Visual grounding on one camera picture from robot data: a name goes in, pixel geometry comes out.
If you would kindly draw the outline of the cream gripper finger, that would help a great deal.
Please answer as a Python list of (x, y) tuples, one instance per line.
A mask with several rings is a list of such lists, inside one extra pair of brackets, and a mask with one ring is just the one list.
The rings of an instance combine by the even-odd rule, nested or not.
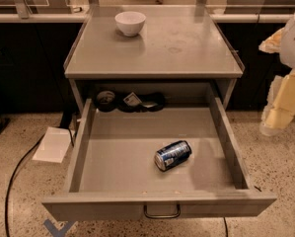
[(283, 28), (276, 31), (273, 35), (264, 40), (258, 49), (265, 53), (279, 53), (281, 50)]
[(267, 95), (259, 131), (273, 136), (283, 131), (295, 117), (295, 69), (284, 76), (275, 76)]

